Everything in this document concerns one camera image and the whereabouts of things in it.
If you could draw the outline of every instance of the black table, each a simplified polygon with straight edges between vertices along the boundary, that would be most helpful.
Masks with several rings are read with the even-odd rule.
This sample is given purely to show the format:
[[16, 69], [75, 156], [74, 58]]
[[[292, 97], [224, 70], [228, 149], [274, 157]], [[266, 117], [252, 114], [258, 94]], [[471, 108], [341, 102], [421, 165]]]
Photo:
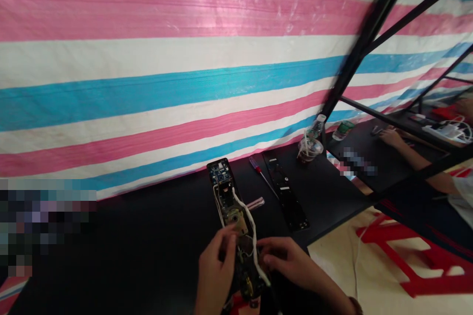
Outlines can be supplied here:
[[[323, 156], [296, 161], [297, 146], [273, 151], [311, 227], [291, 234], [276, 198], [247, 158], [231, 162], [241, 197], [265, 205], [252, 214], [258, 238], [292, 236], [306, 247], [372, 203]], [[263, 156], [255, 156], [263, 173]], [[198, 258], [221, 227], [207, 171], [98, 203], [96, 227], [51, 248], [10, 314], [189, 314]]]
[[[347, 137], [340, 142], [332, 139], [332, 135], [330, 134], [328, 136], [327, 150], [338, 160], [345, 161], [343, 151], [344, 149], [351, 148], [371, 165], [376, 166], [376, 176], [367, 176], [359, 169], [354, 170], [356, 170], [357, 177], [361, 181], [373, 191], [379, 193], [409, 177], [414, 173], [414, 170], [396, 149], [386, 145], [379, 139], [379, 136], [371, 136], [370, 133], [374, 126], [386, 128], [388, 125], [379, 119], [359, 123]], [[434, 162], [445, 155], [445, 153], [437, 149], [430, 148], [421, 143], [413, 143], [414, 150], [430, 162]]]

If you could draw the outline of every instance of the white wire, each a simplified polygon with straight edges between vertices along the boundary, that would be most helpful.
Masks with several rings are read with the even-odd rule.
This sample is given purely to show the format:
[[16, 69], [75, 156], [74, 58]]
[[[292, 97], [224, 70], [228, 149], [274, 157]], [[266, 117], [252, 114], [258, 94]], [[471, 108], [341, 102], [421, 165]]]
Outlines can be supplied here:
[[217, 210], [218, 210], [218, 216], [220, 217], [220, 222], [222, 223], [222, 227], [225, 227], [225, 224], [223, 223], [223, 218], [222, 218], [222, 210], [220, 209], [220, 203], [217, 199], [217, 195], [215, 194], [215, 187], [218, 187], [218, 184], [213, 185], [213, 196], [215, 197], [215, 204], [217, 205]]
[[266, 286], [271, 287], [271, 282], [264, 273], [264, 271], [261, 269], [260, 265], [258, 264], [258, 255], [256, 250], [256, 225], [255, 221], [253, 220], [253, 217], [251, 216], [250, 210], [244, 204], [240, 199], [238, 198], [237, 194], [235, 193], [235, 187], [232, 187], [232, 193], [233, 193], [233, 198], [235, 198], [235, 201], [245, 210], [246, 216], [248, 217], [248, 220], [250, 221], [251, 227], [253, 228], [253, 262], [255, 263], [256, 271], [258, 271], [258, 274], [260, 275], [261, 279], [266, 283]]
[[363, 230], [360, 237], [358, 238], [358, 247], [356, 249], [356, 257], [355, 257], [355, 262], [353, 263], [353, 273], [355, 274], [355, 298], [356, 298], [356, 300], [358, 300], [358, 277], [357, 277], [357, 274], [356, 274], [356, 266], [358, 265], [358, 257], [360, 256], [361, 239], [363, 238], [363, 235], [366, 233], [366, 231], [368, 230], [370, 225], [373, 223], [373, 221], [375, 221], [377, 218], [378, 217], [374, 217], [370, 221], [368, 226], [365, 228], [365, 230]]
[[447, 120], [447, 121], [442, 121], [441, 122], [442, 124], [448, 124], [448, 123], [454, 123], [453, 125], [456, 125], [459, 126], [460, 124], [463, 124], [465, 125], [465, 128], [468, 129], [468, 132], [470, 132], [470, 135], [467, 136], [465, 134], [465, 132], [463, 132], [463, 136], [464, 136], [464, 139], [467, 141], [467, 142], [471, 142], [471, 140], [473, 139], [473, 131], [472, 131], [472, 128], [470, 127], [470, 125], [464, 121], [456, 121], [456, 120]]

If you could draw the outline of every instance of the pink stripe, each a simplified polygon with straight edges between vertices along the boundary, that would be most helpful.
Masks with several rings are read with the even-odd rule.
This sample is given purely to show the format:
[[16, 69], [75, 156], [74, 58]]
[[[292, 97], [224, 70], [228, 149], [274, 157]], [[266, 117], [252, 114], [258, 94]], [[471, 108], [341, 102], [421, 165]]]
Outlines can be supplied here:
[[16, 293], [12, 295], [11, 297], [8, 297], [0, 301], [0, 314], [5, 314], [9, 312], [19, 295], [20, 293]]
[[[361, 0], [0, 0], [0, 41], [357, 34]], [[413, 6], [397, 5], [384, 28]], [[423, 14], [398, 34], [473, 32], [473, 14]]]
[[87, 144], [0, 154], [0, 171], [3, 177], [27, 176], [117, 160], [289, 117], [321, 104], [326, 93], [322, 90], [279, 105]]
[[0, 293], [13, 288], [14, 286], [27, 281], [30, 277], [8, 277], [0, 287]]
[[432, 68], [425, 74], [414, 76], [412, 78], [406, 78], [394, 84], [351, 86], [346, 88], [343, 95], [353, 100], [375, 98], [402, 89], [408, 89], [419, 80], [435, 80], [440, 77], [445, 72], [445, 70], [446, 68]]
[[[280, 148], [280, 147], [283, 147], [283, 146], [286, 146], [286, 145], [291, 145], [291, 144], [294, 144], [296, 142], [298, 142], [300, 140], [300, 138], [302, 137], [302, 134], [292, 138], [291, 140], [285, 142], [285, 143], [282, 143], [282, 144], [276, 144], [276, 145], [273, 145], [269, 148], [263, 148], [263, 149], [256, 149], [255, 151], [253, 151], [252, 153], [248, 153], [248, 154], [243, 154], [242, 156], [239, 156], [239, 157], [234, 157], [234, 158], [231, 158], [229, 159], [230, 162], [232, 161], [236, 161], [236, 160], [240, 160], [242, 158], [246, 158], [246, 157], [250, 157], [254, 154], [259, 154], [259, 153], [262, 153], [263, 151], [267, 151], [267, 150], [272, 150], [272, 149], [276, 149], [276, 148]], [[165, 182], [165, 181], [170, 181], [170, 180], [174, 180], [176, 178], [179, 178], [179, 177], [182, 177], [182, 176], [187, 176], [187, 175], [190, 175], [190, 174], [193, 174], [195, 172], [198, 172], [198, 171], [202, 171], [202, 170], [205, 170], [206, 167], [205, 166], [202, 166], [194, 171], [189, 171], [189, 172], [186, 172], [186, 173], [183, 173], [183, 174], [179, 174], [179, 175], [175, 175], [175, 176], [172, 176], [172, 177], [169, 177], [167, 179], [164, 179], [164, 180], [161, 180], [161, 181], [158, 181], [158, 182], [153, 182], [153, 183], [149, 183], [149, 184], [146, 184], [146, 185], [141, 185], [141, 186], [138, 186], [136, 188], [133, 188], [133, 189], [127, 189], [125, 191], [122, 191], [122, 192], [119, 192], [117, 194], [114, 194], [114, 195], [111, 195], [109, 197], [106, 197], [106, 198], [103, 198], [101, 200], [104, 200], [104, 199], [108, 199], [108, 198], [112, 198], [112, 197], [117, 197], [117, 196], [120, 196], [122, 194], [126, 194], [128, 192], [131, 192], [131, 191], [134, 191], [134, 190], [138, 190], [138, 189], [142, 189], [142, 188], [146, 188], [146, 187], [149, 187], [149, 186], [154, 186], [154, 185], [157, 185], [157, 184], [160, 184], [162, 182]]]
[[[415, 6], [396, 5], [384, 23], [380, 34], [393, 26]], [[414, 21], [396, 33], [396, 35], [430, 36], [438, 34], [455, 34], [473, 32], [473, 14], [453, 16], [451, 14], [423, 13]]]

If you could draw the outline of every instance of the finger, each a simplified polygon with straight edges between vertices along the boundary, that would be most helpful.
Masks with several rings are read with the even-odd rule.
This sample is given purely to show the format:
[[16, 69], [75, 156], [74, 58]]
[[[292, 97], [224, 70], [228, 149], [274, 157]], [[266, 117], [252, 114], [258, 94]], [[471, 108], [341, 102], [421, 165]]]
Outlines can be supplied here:
[[227, 225], [226, 227], [220, 229], [217, 231], [215, 236], [213, 237], [212, 241], [210, 241], [210, 244], [208, 244], [209, 248], [215, 252], [215, 254], [218, 254], [218, 251], [220, 249], [220, 245], [222, 245], [222, 241], [226, 235], [229, 235], [232, 233], [233, 229], [235, 228], [235, 224], [230, 224]]
[[233, 277], [233, 272], [235, 270], [235, 248], [237, 247], [237, 236], [232, 234], [228, 240], [227, 253], [225, 255], [225, 261], [223, 263], [223, 269]]
[[288, 262], [276, 256], [267, 254], [263, 259], [265, 265], [271, 270], [279, 271], [286, 278], [289, 276]]
[[232, 235], [235, 235], [238, 237], [238, 232], [236, 232], [235, 230], [232, 230], [230, 233], [224, 235], [222, 243], [220, 244], [220, 251], [225, 252], [228, 246], [228, 241], [230, 240], [230, 237]]
[[287, 250], [292, 246], [293, 242], [289, 237], [270, 237], [258, 240], [256, 246], [271, 246], [272, 248]]
[[265, 254], [268, 254], [270, 252], [271, 252], [271, 245], [263, 246], [263, 248], [261, 249], [261, 252], [260, 252], [261, 259], [265, 256]]

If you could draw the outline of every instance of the circuit board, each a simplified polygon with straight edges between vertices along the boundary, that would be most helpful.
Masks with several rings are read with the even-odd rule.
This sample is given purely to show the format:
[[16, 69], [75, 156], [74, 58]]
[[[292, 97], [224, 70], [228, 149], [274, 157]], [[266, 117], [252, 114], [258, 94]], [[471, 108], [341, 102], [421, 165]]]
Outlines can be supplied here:
[[235, 257], [234, 282], [241, 292], [243, 299], [254, 304], [263, 289], [265, 283], [258, 275], [254, 265], [253, 253], [253, 229], [246, 216], [245, 210], [235, 200], [235, 194], [241, 200], [235, 180], [226, 158], [211, 162], [207, 165], [210, 181], [212, 183], [215, 203], [222, 227], [235, 223], [235, 231], [238, 233], [238, 241]]

